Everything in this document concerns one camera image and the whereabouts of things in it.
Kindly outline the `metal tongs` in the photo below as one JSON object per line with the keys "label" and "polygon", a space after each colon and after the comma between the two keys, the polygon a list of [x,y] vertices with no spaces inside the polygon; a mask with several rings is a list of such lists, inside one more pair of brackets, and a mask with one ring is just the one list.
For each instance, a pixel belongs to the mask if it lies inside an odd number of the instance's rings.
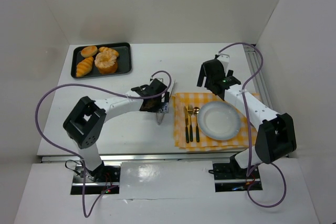
{"label": "metal tongs", "polygon": [[170,85],[170,87],[167,91],[167,94],[169,95],[169,98],[168,98],[167,102],[165,102],[165,97],[164,97],[163,98],[163,103],[164,103],[163,109],[159,113],[155,114],[155,119],[156,119],[157,125],[162,124],[165,115],[168,114],[168,112],[169,112],[170,101],[171,101],[172,94],[174,92],[174,88],[175,88],[175,79],[173,80],[172,84]]}

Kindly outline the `large sugared bread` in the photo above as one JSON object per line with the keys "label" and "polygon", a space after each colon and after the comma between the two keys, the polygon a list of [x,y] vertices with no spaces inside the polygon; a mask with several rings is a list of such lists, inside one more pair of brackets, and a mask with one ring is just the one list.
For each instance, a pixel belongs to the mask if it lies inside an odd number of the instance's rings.
{"label": "large sugared bread", "polygon": [[117,57],[108,52],[98,53],[94,62],[101,74],[115,73],[118,68]]}

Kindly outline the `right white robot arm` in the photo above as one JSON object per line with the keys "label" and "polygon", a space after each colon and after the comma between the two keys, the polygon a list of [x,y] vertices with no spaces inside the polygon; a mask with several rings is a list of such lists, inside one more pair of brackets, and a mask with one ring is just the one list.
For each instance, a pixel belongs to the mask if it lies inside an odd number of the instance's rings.
{"label": "right white robot arm", "polygon": [[227,59],[212,59],[201,65],[197,86],[204,86],[214,95],[238,109],[247,119],[247,125],[257,130],[255,145],[232,156],[230,163],[240,169],[265,163],[270,164],[297,149],[292,117],[270,109],[226,70]]}

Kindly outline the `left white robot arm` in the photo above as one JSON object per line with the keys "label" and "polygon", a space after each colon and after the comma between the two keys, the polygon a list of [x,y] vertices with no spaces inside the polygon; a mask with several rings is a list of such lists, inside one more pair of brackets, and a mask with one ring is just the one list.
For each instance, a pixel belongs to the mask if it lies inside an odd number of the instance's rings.
{"label": "left white robot arm", "polygon": [[77,102],[65,119],[63,128],[77,144],[79,155],[83,158],[90,176],[98,177],[104,172],[104,163],[96,145],[104,123],[135,111],[168,113],[168,91],[159,97],[147,98],[163,92],[166,88],[159,79],[153,79],[150,84],[132,88],[124,97],[92,100],[85,96]]}

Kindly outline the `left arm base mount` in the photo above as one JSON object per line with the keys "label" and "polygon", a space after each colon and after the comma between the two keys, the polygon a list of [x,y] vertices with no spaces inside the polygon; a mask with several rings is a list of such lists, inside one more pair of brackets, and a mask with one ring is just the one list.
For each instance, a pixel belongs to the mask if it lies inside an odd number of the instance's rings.
{"label": "left arm base mount", "polygon": [[[71,195],[81,195],[84,180],[83,167],[80,161],[69,159],[65,162],[65,168],[73,172],[71,184]],[[86,195],[99,195],[105,193],[108,195],[119,194],[120,191],[121,164],[105,164],[102,172],[91,176],[86,171]]]}

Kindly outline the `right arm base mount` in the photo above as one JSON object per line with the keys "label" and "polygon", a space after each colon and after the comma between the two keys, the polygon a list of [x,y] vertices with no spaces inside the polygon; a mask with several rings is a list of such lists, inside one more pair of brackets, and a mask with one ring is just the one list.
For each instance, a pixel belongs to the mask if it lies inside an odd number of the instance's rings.
{"label": "right arm base mount", "polygon": [[247,177],[247,169],[239,167],[231,157],[228,163],[213,163],[213,168],[208,171],[214,176],[215,191],[246,191],[262,190],[260,173],[257,167]]}

